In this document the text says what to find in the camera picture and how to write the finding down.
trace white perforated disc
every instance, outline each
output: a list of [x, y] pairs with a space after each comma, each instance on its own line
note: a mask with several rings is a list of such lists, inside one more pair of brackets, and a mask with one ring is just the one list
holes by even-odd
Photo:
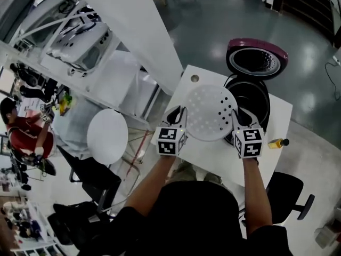
[[215, 85], [201, 85], [186, 97], [187, 131], [196, 139], [214, 141], [232, 131], [232, 110], [237, 102], [226, 88]]

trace black chair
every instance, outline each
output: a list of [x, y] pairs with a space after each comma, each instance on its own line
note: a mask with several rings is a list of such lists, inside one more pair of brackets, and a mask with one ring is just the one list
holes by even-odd
[[71, 156], [60, 146], [57, 148], [71, 166], [70, 181], [75, 182], [72, 178], [75, 173], [79, 178], [77, 182], [83, 183], [82, 188], [98, 204], [97, 211], [109, 210], [121, 183], [121, 178], [92, 157], [80, 160]]
[[93, 202], [64, 206], [54, 204], [55, 213], [47, 219], [62, 245], [75, 245], [79, 250], [94, 236], [103, 233], [110, 225], [110, 216], [97, 213]]
[[285, 173], [273, 173], [266, 189], [270, 201], [273, 224], [283, 223], [292, 210], [300, 212], [297, 220], [305, 218], [314, 202], [315, 196], [311, 194], [304, 206], [296, 205], [302, 189], [302, 180]]
[[48, 103], [51, 101], [51, 98], [57, 89], [57, 81], [50, 78], [43, 84], [42, 89], [32, 89], [22, 85], [19, 91], [25, 98], [39, 98], [45, 103]]

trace black bottle cap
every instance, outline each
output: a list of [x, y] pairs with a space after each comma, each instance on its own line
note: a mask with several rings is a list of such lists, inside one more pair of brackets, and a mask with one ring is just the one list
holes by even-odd
[[288, 146], [288, 145], [289, 145], [289, 140], [288, 140], [288, 139], [283, 139], [283, 140], [281, 141], [281, 145], [283, 145], [283, 146]]

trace person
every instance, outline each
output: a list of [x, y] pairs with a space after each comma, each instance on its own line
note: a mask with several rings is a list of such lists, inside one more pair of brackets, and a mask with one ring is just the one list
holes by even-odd
[[238, 203], [220, 177], [208, 173], [196, 181], [192, 164], [183, 162], [165, 184], [174, 160], [162, 156], [109, 226], [78, 256], [292, 255], [286, 229], [272, 224], [257, 160], [242, 160], [247, 239]]
[[29, 118], [18, 117], [15, 101], [5, 98], [0, 103], [0, 114], [6, 124], [12, 147], [22, 155], [41, 155], [47, 158], [53, 149], [53, 134], [48, 131], [49, 123], [43, 127], [35, 123], [40, 113]]

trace power cable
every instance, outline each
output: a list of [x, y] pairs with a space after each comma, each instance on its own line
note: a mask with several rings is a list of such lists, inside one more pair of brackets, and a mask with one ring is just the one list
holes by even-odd
[[326, 70], [327, 76], [328, 76], [330, 82], [331, 82], [331, 83], [333, 84], [333, 86], [334, 86], [334, 98], [335, 98], [336, 101], [338, 101], [338, 100], [341, 98], [341, 95], [340, 95], [340, 92], [337, 91], [336, 84], [332, 81], [332, 79], [331, 79], [330, 76], [329, 76], [329, 73], [328, 73], [328, 70], [327, 70], [327, 65], [331, 65], [331, 66], [333, 66], [333, 67], [336, 67], [336, 66], [338, 66], [338, 64], [333, 65], [332, 63], [326, 62], [326, 64], [324, 65], [324, 69]]

